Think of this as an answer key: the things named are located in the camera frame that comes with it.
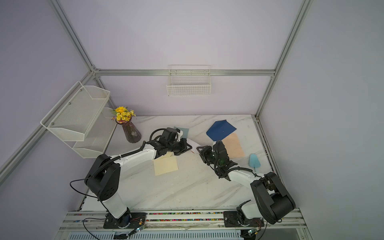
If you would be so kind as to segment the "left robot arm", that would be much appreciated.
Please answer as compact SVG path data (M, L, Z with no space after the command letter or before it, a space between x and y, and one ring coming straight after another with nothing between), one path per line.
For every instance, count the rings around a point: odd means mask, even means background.
M157 129L154 132L158 131L163 133L143 142L136 150L116 156L99 155L85 177L86 186L116 220L130 215L129 208L118 194L122 172L141 163L156 160L168 152L179 156L193 149L187 139L182 138L180 129Z

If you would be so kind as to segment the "small light blue object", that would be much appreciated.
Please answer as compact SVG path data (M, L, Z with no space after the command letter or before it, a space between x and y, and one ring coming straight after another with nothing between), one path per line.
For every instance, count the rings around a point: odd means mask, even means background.
M249 165L251 168L258 169L261 167L261 162L256 154L251 154L249 157Z

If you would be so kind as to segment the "yellow flower bouquet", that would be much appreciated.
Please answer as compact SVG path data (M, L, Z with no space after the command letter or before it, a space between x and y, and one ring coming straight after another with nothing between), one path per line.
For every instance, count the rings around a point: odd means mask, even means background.
M135 111L129 110L126 107L118 107L112 110L114 119L118 124L125 124L132 120L136 116Z

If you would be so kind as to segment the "dark blue envelope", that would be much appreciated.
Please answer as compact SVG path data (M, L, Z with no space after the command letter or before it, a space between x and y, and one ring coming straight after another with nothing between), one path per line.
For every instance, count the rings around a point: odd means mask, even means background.
M237 128L231 125L227 120L216 121L213 125L207 130L207 136L215 141L221 141L231 133L233 133Z

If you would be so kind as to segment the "dark glass vase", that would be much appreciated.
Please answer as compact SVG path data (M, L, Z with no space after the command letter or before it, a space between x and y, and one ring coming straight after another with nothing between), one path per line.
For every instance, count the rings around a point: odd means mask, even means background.
M141 140L142 135L137 127L131 121L121 124L126 139L129 143L137 143Z

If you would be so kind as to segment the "aluminium front rail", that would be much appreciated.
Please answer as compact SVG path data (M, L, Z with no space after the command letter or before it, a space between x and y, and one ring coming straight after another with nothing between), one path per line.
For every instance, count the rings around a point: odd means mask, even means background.
M310 240L300 210L272 225L255 219L242 226L231 210L133 211L119 229L106 212L69 212L56 240Z

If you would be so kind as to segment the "white mesh two-tier shelf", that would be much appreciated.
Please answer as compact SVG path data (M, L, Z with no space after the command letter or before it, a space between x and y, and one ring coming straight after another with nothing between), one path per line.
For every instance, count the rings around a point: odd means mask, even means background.
M109 100L109 91L77 82L41 125L83 159L94 159L106 151L117 126Z

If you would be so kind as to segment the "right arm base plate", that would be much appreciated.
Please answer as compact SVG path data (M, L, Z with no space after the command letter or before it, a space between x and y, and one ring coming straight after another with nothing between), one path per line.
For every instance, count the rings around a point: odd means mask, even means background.
M264 220L262 218L248 219L243 213L239 211L224 211L224 225L226 228L230 227L264 227Z

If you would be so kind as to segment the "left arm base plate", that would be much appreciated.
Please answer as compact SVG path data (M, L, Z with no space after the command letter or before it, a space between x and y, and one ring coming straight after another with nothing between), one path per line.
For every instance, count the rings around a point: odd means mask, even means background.
M103 229L137 229L145 224L147 213L124 214L119 219L114 218L110 213L106 214Z

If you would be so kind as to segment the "red bordered letter paper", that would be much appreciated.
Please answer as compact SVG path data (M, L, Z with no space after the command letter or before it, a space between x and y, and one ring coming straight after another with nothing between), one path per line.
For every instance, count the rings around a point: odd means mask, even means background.
M197 147L200 147L201 145L196 143L195 141L191 140L191 139L187 139L187 143L192 147L191 149L191 152L194 153L194 154L198 154L198 150L197 150Z

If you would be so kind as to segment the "teal envelope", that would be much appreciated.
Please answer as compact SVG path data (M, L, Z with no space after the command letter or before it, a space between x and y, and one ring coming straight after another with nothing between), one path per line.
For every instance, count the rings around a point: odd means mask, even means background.
M188 135L189 135L189 129L188 128L174 127L174 129L180 130L180 132L182 133L181 138L185 138L185 139L188 138Z

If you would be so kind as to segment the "cream paper sheet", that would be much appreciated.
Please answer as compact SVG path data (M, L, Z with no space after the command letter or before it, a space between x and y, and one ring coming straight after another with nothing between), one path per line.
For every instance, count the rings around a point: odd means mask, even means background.
M161 156L154 160L155 176L171 173L177 171L178 163L177 158L172 152L167 152L164 156Z

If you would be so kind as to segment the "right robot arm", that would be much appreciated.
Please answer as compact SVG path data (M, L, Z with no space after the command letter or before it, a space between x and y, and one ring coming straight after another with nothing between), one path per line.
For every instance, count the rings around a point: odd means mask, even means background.
M197 147L204 162L213 169L219 179L236 182L252 190L254 201L247 200L237 206L235 220L230 224L247 227L252 220L265 220L269 224L281 221L296 208L296 203L280 178L274 173L257 174L249 168L233 162L222 141L213 146Z

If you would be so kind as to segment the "peach paper sheet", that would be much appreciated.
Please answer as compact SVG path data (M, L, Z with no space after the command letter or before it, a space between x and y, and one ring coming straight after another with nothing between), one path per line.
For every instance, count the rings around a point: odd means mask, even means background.
M240 140L236 133L232 133L222 140L230 159L242 158L245 156Z

